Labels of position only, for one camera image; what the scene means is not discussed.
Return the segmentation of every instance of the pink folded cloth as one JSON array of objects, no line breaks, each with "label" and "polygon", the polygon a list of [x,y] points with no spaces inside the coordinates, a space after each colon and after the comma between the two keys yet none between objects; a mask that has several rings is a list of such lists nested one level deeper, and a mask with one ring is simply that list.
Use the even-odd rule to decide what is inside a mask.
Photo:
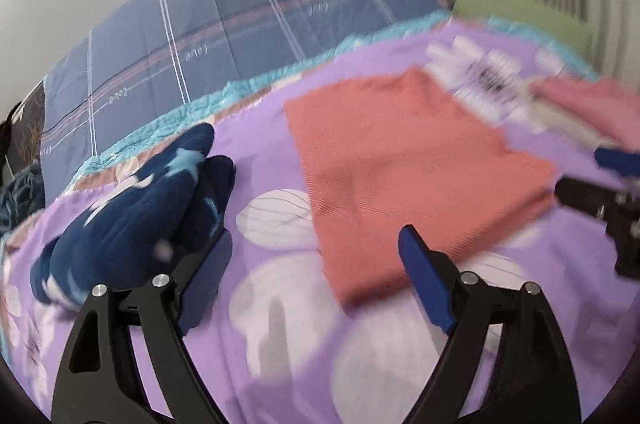
[{"label": "pink folded cloth", "polygon": [[408,285],[398,256],[406,224],[460,260],[553,204],[551,163],[508,149],[501,130],[420,70],[314,90],[285,112],[324,272],[345,305]]},{"label": "pink folded cloth", "polygon": [[609,78],[588,82],[548,77],[532,83],[530,89],[617,141],[626,151],[640,151],[640,95]]}]

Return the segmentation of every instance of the star print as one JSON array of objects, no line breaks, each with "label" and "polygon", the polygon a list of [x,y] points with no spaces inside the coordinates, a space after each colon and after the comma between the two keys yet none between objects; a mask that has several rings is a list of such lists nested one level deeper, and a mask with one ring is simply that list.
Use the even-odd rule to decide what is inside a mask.
[{"label": "star print", "polygon": [[71,269],[69,269],[66,273],[66,282],[69,284],[69,291],[71,293],[71,299],[75,301],[78,305],[82,305],[84,301],[87,299],[89,292],[82,290],[78,283],[76,283],[76,279],[74,278]]},{"label": "star print", "polygon": [[167,169],[169,169],[169,172],[167,172],[166,175],[171,177],[186,170],[191,173],[193,180],[197,182],[198,164],[203,160],[204,156],[199,151],[178,148],[175,152],[174,158],[166,165]]},{"label": "star print", "polygon": [[220,225],[220,213],[218,212],[218,207],[216,205],[216,202],[211,200],[211,198],[204,198],[204,203],[206,203],[207,206],[211,209],[211,212],[213,213],[213,217],[216,220],[216,222],[213,225],[213,228],[211,229],[211,233],[209,234],[210,236],[213,236],[213,234],[218,229],[218,226]]},{"label": "star print", "polygon": [[128,179],[124,179],[121,181],[116,187],[114,187],[110,193],[104,195],[103,197],[98,198],[95,203],[89,207],[91,211],[93,211],[89,217],[86,219],[84,226],[89,225],[89,222],[98,216],[101,210],[103,210],[107,204],[113,200],[113,198],[117,197],[119,194],[124,193],[128,188],[135,187],[137,189],[142,189],[149,185],[154,179],[153,173],[151,173],[146,179],[139,181],[136,175],[131,175]]}]

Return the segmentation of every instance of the purple bedsheet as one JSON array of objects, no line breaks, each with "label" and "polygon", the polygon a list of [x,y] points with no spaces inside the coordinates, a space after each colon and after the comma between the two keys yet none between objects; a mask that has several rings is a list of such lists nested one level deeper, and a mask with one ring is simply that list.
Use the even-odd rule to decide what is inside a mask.
[{"label": "purple bedsheet", "polygon": [[[521,79],[561,70],[553,54],[458,22],[340,56],[222,121],[214,153],[229,155],[238,166],[225,216],[233,256],[211,314],[185,343],[232,424],[401,422],[430,376],[445,338],[424,317],[412,292],[348,313],[335,303],[322,274],[302,170],[282,112],[284,101],[316,87],[401,73],[412,65],[427,65],[478,115],[504,126],[512,147],[552,160],[558,177],[571,173],[622,185],[598,169],[586,150],[529,118],[517,99],[514,88]],[[49,209],[70,201],[79,208],[80,198],[90,205],[95,193],[62,197]],[[428,242],[428,235],[422,236]],[[33,301],[28,270],[41,250],[25,245],[11,259],[8,280],[21,305],[12,368],[48,413],[72,322],[60,309],[45,310]],[[584,416],[619,377],[638,339],[640,288],[616,276],[614,262],[614,247],[601,223],[556,207],[494,253],[462,265],[506,287],[518,288],[529,279],[542,285],[572,356]],[[498,332],[492,328],[489,334],[465,411],[481,401]],[[25,346],[33,335],[41,336],[39,351]],[[132,338],[149,400],[167,412],[142,336],[133,332]]]}]

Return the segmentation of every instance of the navy blue cloth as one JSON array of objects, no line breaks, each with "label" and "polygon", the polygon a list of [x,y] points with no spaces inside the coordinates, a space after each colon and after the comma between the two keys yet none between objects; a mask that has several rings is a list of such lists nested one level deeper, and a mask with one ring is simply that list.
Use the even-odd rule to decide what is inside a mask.
[{"label": "navy blue cloth", "polygon": [[138,287],[201,250],[235,176],[230,158],[206,160],[213,139],[212,126],[194,126],[78,216],[31,268],[35,298],[77,309],[98,283]]},{"label": "navy blue cloth", "polygon": [[598,148],[593,156],[601,168],[611,169],[623,177],[640,177],[640,153]]},{"label": "navy blue cloth", "polygon": [[0,192],[0,237],[15,229],[31,214],[44,209],[44,181],[36,160],[24,168]]}]

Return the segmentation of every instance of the green pillow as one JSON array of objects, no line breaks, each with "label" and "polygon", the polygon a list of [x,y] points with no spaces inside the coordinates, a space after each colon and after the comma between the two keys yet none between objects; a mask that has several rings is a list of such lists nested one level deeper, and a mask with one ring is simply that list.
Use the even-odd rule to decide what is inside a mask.
[{"label": "green pillow", "polygon": [[564,42],[582,58],[590,57],[593,35],[589,25],[536,0],[456,0],[453,13],[464,19],[497,16],[528,23]]}]

